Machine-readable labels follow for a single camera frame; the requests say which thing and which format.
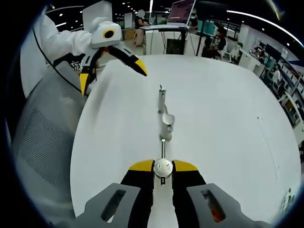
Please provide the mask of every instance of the black cable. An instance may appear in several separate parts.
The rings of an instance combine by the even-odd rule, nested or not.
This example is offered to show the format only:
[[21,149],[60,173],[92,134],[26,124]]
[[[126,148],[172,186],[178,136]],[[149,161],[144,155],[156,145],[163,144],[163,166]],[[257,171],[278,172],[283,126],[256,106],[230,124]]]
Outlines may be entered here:
[[50,64],[50,66],[56,71],[56,73],[63,79],[65,80],[70,86],[72,86],[75,90],[79,91],[81,93],[81,90],[78,89],[76,86],[74,86],[72,83],[70,83],[65,77],[62,76],[62,74],[56,69],[56,67],[51,63],[51,61],[48,59],[48,57],[46,56],[46,54],[44,54],[43,50],[41,49],[39,43],[38,43],[38,40],[37,40],[37,36],[36,36],[36,33],[33,29],[33,33],[34,33],[34,38],[35,38],[35,41],[37,43],[37,46],[41,52],[41,54],[44,56],[44,58],[46,59],[46,61]]
[[154,31],[152,32],[152,37],[151,37],[151,45],[150,45],[150,55],[151,55],[151,52],[152,52],[152,42],[153,42],[153,34],[154,34]]
[[194,49],[194,46],[193,46],[193,41],[192,41],[191,33],[190,33],[190,39],[191,39],[191,44],[192,44],[192,48],[193,48],[194,55],[196,55],[196,54],[195,54],[195,49]]
[[168,50],[166,48],[166,43],[165,43],[165,38],[164,38],[165,34],[163,34],[163,33],[164,32],[161,32],[161,38],[162,38],[162,43],[163,43],[163,54],[165,54],[165,49],[166,49],[166,51],[168,51]]

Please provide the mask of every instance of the silver metal part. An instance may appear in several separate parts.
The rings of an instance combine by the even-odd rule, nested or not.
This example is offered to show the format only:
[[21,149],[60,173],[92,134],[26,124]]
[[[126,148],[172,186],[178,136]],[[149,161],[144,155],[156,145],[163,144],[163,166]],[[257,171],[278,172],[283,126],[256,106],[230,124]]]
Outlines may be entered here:
[[161,133],[160,139],[165,139],[166,141],[170,141],[172,139],[173,125],[175,122],[174,115],[171,114],[163,114],[162,122],[161,122]]
[[172,162],[165,158],[161,158],[154,163],[154,173],[158,178],[168,178],[172,171]]
[[162,139],[161,143],[161,158],[166,158],[166,140]]
[[158,91],[158,109],[157,112],[162,114],[164,112],[165,100],[166,100],[166,90],[162,88],[160,85],[160,89]]

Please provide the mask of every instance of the green object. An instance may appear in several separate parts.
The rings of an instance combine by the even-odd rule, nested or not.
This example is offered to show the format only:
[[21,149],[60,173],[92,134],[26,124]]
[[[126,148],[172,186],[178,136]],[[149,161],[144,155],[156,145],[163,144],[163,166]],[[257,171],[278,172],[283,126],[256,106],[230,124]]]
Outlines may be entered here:
[[162,20],[161,22],[160,22],[160,25],[166,25],[167,24],[167,20]]
[[242,42],[237,43],[241,48],[244,46]]

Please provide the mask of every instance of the monitor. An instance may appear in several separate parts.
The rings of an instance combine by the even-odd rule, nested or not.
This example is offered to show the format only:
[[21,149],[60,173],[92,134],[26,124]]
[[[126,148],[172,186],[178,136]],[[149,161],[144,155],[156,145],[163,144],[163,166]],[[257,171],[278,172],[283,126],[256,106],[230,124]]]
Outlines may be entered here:
[[188,25],[196,0],[182,0],[172,4],[168,24]]
[[276,61],[279,61],[281,58],[281,52],[276,50],[273,46],[267,44],[265,52],[270,55],[272,58],[274,58]]

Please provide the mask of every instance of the white lab coat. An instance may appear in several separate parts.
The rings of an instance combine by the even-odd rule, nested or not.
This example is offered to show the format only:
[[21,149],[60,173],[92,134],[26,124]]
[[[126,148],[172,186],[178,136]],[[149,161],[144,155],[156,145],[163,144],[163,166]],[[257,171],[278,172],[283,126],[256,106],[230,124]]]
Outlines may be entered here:
[[[89,48],[91,42],[88,31],[62,31],[59,34],[54,22],[45,14],[36,21],[34,30],[41,49],[51,62],[68,53],[78,56]],[[47,62],[36,44],[32,29],[21,47],[20,69],[22,88],[27,98],[47,70]]]
[[279,70],[276,70],[276,71],[274,72],[274,75],[273,75],[273,77],[272,77],[272,80],[273,80],[273,82],[279,84],[279,82],[280,82],[280,80],[281,80],[281,73],[280,73]]

